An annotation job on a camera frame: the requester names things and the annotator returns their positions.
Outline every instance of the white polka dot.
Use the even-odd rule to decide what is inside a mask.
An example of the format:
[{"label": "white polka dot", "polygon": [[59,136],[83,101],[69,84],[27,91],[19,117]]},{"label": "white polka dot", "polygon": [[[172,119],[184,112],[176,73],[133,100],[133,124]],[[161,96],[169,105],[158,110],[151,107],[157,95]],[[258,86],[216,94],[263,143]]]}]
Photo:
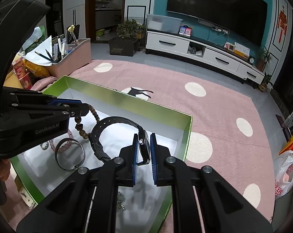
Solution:
[{"label": "white polka dot", "polygon": [[195,82],[186,83],[185,89],[189,93],[195,96],[202,97],[206,95],[206,90],[204,90],[202,86],[200,86],[198,83],[195,83]]},{"label": "white polka dot", "polygon": [[194,163],[206,162],[212,156],[212,144],[205,135],[191,132],[186,159]]},{"label": "white polka dot", "polygon": [[253,135],[252,126],[249,122],[243,118],[237,118],[236,124],[238,129],[247,137],[251,137]]},{"label": "white polka dot", "polygon": [[99,73],[104,73],[104,72],[110,71],[112,66],[113,65],[111,63],[101,63],[101,64],[97,65],[94,68],[94,70]]},{"label": "white polka dot", "polygon": [[[136,88],[136,87],[132,87],[132,88],[142,91],[141,94],[136,94],[135,97],[138,97],[138,98],[143,99],[143,100],[148,100],[149,99],[149,97],[146,96],[146,95],[150,95],[149,92],[143,91],[143,89],[141,89],[141,88]],[[122,90],[122,92],[125,93],[125,94],[128,94],[130,90],[131,90],[131,88],[126,88],[126,89]]]},{"label": "white polka dot", "polygon": [[244,191],[244,198],[257,208],[261,201],[261,190],[256,184],[250,184]]}]

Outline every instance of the human hand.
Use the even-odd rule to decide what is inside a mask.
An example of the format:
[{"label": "human hand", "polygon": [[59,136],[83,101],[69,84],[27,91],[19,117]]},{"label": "human hand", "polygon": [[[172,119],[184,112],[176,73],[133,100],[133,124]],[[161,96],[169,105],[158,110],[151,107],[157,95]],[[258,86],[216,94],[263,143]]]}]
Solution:
[{"label": "human hand", "polygon": [[10,159],[0,160],[0,180],[6,181],[10,176]]}]

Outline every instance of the clear plastic container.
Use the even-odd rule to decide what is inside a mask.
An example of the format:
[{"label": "clear plastic container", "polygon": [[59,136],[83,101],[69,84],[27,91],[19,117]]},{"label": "clear plastic container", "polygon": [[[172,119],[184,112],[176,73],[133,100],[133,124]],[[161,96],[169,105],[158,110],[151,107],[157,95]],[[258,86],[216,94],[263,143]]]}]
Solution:
[{"label": "clear plastic container", "polygon": [[152,30],[178,33],[183,19],[160,16],[160,15],[147,15],[147,28]]}]

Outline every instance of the teal wall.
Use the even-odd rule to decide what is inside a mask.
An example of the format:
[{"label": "teal wall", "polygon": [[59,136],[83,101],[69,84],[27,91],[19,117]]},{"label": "teal wall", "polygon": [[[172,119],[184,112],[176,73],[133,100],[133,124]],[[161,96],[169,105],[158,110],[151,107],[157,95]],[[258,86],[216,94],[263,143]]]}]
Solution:
[{"label": "teal wall", "polygon": [[[266,44],[269,29],[270,27],[273,27],[273,25],[271,26],[273,0],[264,0],[264,1],[267,3],[267,19],[266,19],[265,32],[263,35],[262,45]],[[155,0],[155,4],[154,4],[155,15],[182,18],[183,23],[194,27],[193,33],[192,33],[193,36],[207,40],[210,27],[198,23],[198,19],[196,18],[192,18],[189,16],[177,14],[177,13],[167,12],[166,8],[167,8],[167,0]],[[222,32],[216,32],[214,30],[210,30],[209,41],[212,41],[218,45],[223,45],[226,42],[227,35],[220,37],[222,34],[223,34]],[[234,32],[231,32],[228,37],[228,42],[234,43],[235,41],[250,48],[250,54],[253,56],[256,56],[258,47],[255,44],[253,44],[252,42],[249,42],[247,39],[243,38],[242,36]]]}]

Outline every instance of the black alarm clock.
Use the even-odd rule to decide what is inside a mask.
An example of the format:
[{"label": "black alarm clock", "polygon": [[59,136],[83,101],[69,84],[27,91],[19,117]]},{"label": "black alarm clock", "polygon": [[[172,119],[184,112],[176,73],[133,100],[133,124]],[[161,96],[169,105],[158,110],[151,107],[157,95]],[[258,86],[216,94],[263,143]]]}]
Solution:
[{"label": "black alarm clock", "polygon": [[255,57],[253,57],[253,56],[249,56],[249,62],[251,63],[251,64],[253,64],[254,63],[254,60],[255,60]]}]

